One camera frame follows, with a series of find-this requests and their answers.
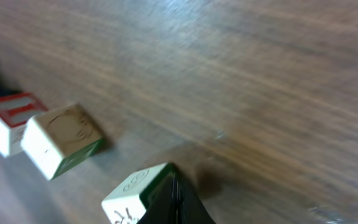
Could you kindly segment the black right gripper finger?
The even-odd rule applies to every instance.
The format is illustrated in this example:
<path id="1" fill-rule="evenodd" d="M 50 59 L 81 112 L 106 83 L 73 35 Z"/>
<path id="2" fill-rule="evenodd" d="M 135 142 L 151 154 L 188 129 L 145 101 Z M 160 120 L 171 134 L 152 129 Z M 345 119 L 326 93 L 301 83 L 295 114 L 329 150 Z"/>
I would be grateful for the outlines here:
<path id="1" fill-rule="evenodd" d="M 140 194 L 146 212 L 138 224 L 215 224 L 188 178 L 164 169 Z"/>

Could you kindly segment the green-sided picture block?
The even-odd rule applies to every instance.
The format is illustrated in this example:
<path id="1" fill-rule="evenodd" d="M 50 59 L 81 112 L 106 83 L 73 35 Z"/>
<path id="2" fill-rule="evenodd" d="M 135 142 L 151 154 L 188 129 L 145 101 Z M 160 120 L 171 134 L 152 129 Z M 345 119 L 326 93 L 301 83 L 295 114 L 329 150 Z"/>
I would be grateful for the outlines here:
<path id="1" fill-rule="evenodd" d="M 173 176 L 175 166 L 163 163 L 128 176 L 102 202 L 111 223 L 137 223 L 160 191 L 163 180 Z"/>

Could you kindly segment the red V block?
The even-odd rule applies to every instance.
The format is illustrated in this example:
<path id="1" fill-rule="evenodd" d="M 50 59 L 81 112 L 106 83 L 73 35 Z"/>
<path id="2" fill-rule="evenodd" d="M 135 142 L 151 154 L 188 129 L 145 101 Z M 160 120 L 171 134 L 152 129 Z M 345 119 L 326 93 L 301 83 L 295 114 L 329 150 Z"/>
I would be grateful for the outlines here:
<path id="1" fill-rule="evenodd" d="M 21 147 L 47 180 L 95 154 L 104 143 L 96 123 L 79 104 L 31 117 Z"/>

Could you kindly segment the plain white picture block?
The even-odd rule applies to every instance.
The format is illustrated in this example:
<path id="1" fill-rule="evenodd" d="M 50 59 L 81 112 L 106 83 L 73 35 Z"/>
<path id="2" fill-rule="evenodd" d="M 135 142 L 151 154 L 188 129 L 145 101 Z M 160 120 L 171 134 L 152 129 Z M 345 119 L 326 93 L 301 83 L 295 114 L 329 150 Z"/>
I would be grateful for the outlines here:
<path id="1" fill-rule="evenodd" d="M 20 153 L 27 121 L 47 110 L 32 93 L 0 97 L 0 155 L 10 157 Z"/>

